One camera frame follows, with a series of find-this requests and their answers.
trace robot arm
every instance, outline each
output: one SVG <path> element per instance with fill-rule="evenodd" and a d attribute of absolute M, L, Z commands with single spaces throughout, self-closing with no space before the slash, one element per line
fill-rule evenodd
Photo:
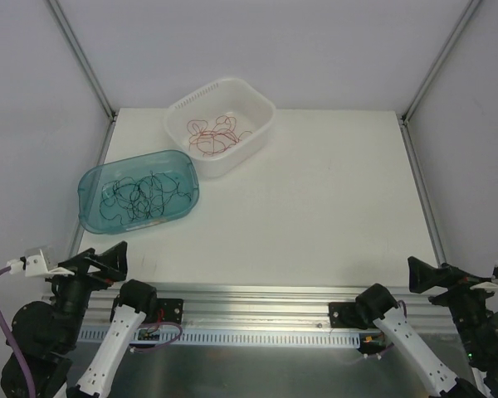
<path fill-rule="evenodd" d="M 13 354 L 2 370 L 1 386 L 7 398 L 109 394 L 116 369 L 137 327 L 144 320 L 157 319 L 155 288 L 135 280 L 122 286 L 110 332 L 78 386 L 69 390 L 66 374 L 71 361 L 64 356 L 76 348 L 91 293 L 125 280 L 126 249 L 125 242 L 101 255 L 89 249 L 58 264 L 47 248 L 38 248 L 8 264 L 11 274 L 25 271 L 27 277 L 46 278 L 51 282 L 54 297 L 51 303 L 37 301 L 23 306 L 13 318 L 12 330 L 7 330 L 8 339 L 14 339 L 25 361 L 25 366 L 21 366 Z M 27 377 L 32 379 L 34 389 L 28 388 Z"/>
<path fill-rule="evenodd" d="M 68 391 L 68 398 L 106 398 L 134 333 L 144 321 L 153 319 L 157 290 L 137 280 L 122 285 L 110 328 L 88 370 Z"/>
<path fill-rule="evenodd" d="M 442 363 L 408 323 L 395 298 L 374 284 L 356 298 L 354 311 L 365 325 L 374 324 L 388 336 L 418 374 L 432 397 L 484 398 L 470 383 Z"/>
<path fill-rule="evenodd" d="M 408 259 L 409 289 L 423 293 L 437 286 L 447 291 L 429 298 L 447 307 L 472 367 L 486 372 L 485 384 L 498 398 L 498 312 L 486 300 L 498 291 L 498 264 L 492 278 L 477 277 L 449 264 L 434 268 L 414 257 Z"/>

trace black cable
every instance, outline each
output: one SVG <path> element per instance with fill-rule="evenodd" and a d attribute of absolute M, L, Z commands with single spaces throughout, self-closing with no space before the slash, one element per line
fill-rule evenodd
<path fill-rule="evenodd" d="M 138 180 L 124 177 L 107 182 L 101 188 L 100 214 L 107 221 L 120 218 L 121 225 L 160 217 L 174 197 L 192 200 L 190 193 L 179 186 L 180 182 L 164 172 L 150 172 Z"/>

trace purple cable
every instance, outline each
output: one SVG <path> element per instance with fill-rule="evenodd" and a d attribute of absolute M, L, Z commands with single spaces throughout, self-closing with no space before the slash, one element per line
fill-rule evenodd
<path fill-rule="evenodd" d="M 137 347 L 133 347 L 133 352 L 139 352 L 139 353 L 145 354 L 147 352 L 157 351 L 160 348 L 169 346 L 172 342 L 176 342 L 183 335 L 183 328 L 181 328 L 181 325 L 179 325 L 178 323 L 174 323 L 174 322 L 151 323 L 149 325 L 141 325 L 140 327 L 142 327 L 142 328 L 151 328 L 152 326 L 157 326 L 157 325 L 159 325 L 160 327 L 162 327 L 162 326 L 173 326 L 173 327 L 179 329 L 179 334 L 177 336 L 175 336 L 174 338 L 168 340 L 167 342 L 161 342 L 160 344 L 156 344 L 155 347 L 151 347 L 151 348 L 137 348 Z"/>
<path fill-rule="evenodd" d="M 404 300 L 398 300 L 397 303 L 398 303 L 399 307 L 402 307 L 402 309 L 404 310 L 404 317 L 407 318 L 408 317 L 408 307 L 406 307 L 406 302 Z"/>
<path fill-rule="evenodd" d="M 0 276 L 9 272 L 11 267 L 6 267 L 0 269 Z M 29 398 L 36 398 L 35 396 L 35 383 L 33 382 L 32 372 L 30 371 L 30 367 L 27 365 L 26 358 L 22 355 L 22 351 L 20 351 L 20 347 L 17 344 L 17 340 L 13 336 L 11 330 L 9 330 L 9 326 L 7 325 L 6 320 L 3 317 L 2 311 L 0 310 L 0 328 L 3 331 L 3 334 L 6 336 L 7 342 L 11 346 L 15 357 L 17 357 L 18 364 L 22 369 L 22 373 L 24 373 L 24 377 L 26 377 L 27 391 L 29 394 Z"/>

